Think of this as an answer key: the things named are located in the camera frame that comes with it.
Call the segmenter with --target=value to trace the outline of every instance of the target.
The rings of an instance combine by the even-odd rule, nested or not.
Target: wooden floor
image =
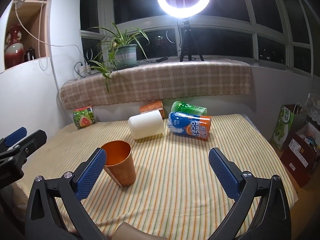
[[[277,155],[280,157],[283,152],[279,152],[278,149],[276,149],[276,147],[274,146],[273,148],[275,149]],[[290,212],[292,240],[294,240],[304,230],[320,204],[320,165],[317,166],[313,177],[303,188],[300,188],[298,186],[297,182],[294,180],[291,173],[287,169],[286,171],[299,198]]]

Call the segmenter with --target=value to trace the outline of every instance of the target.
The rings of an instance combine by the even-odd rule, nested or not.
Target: blue gripper pad
[[[22,140],[27,136],[27,129],[24,127],[21,127],[20,129],[16,130],[12,134],[8,135],[5,138],[4,145],[6,147],[12,147],[15,145],[18,141]]]
[[[209,152],[209,164],[218,177],[228,198],[237,201],[241,195],[239,189],[240,182],[236,179],[215,149],[211,149]]]
[[[77,182],[77,191],[75,195],[78,201],[89,196],[93,185],[96,183],[103,167],[106,165],[106,161],[107,154],[105,150],[100,149]]]

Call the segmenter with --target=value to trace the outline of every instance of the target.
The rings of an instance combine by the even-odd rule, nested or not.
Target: cardboard box
[[[308,122],[293,135],[280,160],[287,167],[300,187],[313,175],[320,155],[320,131]]]
[[[283,151],[290,143],[292,136],[305,124],[307,111],[300,105],[282,106],[279,120],[271,142]]]

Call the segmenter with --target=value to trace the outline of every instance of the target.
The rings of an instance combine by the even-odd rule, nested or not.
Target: green flower pot
[[[118,61],[116,63],[117,70],[137,66],[137,45],[130,44],[119,47],[115,60]]]

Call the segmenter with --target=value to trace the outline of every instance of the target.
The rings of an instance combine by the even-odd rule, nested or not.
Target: ring light
[[[208,5],[210,0],[200,0],[194,6],[189,8],[174,8],[166,0],[158,0],[160,7],[169,15],[177,18],[188,18],[201,12]]]

